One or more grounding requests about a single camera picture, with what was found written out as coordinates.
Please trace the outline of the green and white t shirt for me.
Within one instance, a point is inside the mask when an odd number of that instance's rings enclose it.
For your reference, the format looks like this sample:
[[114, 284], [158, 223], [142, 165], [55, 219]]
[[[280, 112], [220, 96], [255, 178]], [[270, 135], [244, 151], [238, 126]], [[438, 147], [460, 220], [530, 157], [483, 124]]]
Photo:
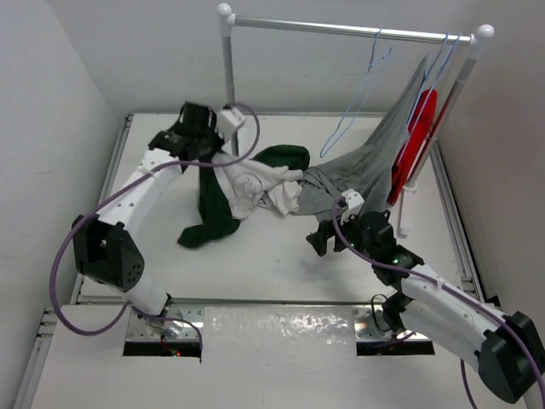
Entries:
[[281, 216], [299, 210], [299, 180], [310, 164], [302, 146], [276, 145], [237, 164], [228, 153], [211, 158], [214, 168], [198, 174], [198, 213], [201, 222], [184, 230], [177, 243], [197, 249], [234, 234], [256, 207], [274, 208]]

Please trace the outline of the light blue hanger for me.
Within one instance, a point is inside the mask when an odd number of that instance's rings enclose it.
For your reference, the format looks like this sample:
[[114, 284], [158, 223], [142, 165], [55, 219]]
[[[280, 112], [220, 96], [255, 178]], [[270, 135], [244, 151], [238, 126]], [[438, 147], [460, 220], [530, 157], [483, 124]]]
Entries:
[[359, 85], [352, 93], [351, 99], [348, 102], [344, 113], [341, 115], [341, 118], [338, 120], [336, 127], [321, 147], [318, 153], [320, 158], [325, 158], [341, 138], [350, 130], [355, 119], [363, 112], [366, 102], [375, 87], [381, 81], [383, 70], [388, 65], [393, 51], [392, 47], [388, 47], [383, 54], [377, 54], [377, 44], [379, 43], [384, 29], [385, 26], [382, 26], [374, 37], [367, 69], [361, 78]]

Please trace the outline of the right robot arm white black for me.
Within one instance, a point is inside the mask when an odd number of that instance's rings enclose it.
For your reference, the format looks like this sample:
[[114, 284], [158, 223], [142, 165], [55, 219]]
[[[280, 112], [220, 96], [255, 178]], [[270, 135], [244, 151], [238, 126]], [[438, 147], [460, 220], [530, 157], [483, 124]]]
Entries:
[[534, 322], [507, 314], [443, 280], [394, 237], [388, 211], [322, 221], [307, 242], [319, 256], [351, 251], [369, 262], [395, 292], [382, 304], [389, 331], [414, 331], [456, 355], [500, 400], [516, 403], [532, 386], [544, 387], [544, 346]]

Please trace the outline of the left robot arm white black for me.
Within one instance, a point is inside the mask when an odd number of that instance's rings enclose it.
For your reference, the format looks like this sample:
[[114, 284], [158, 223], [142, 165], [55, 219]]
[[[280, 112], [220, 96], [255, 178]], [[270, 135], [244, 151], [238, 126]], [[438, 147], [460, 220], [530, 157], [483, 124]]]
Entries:
[[176, 122], [148, 143], [138, 166], [106, 204], [73, 227], [77, 271], [123, 295], [145, 314], [160, 315], [169, 295], [145, 273], [135, 236], [167, 187], [187, 169], [223, 145], [217, 114], [209, 107], [185, 103]]

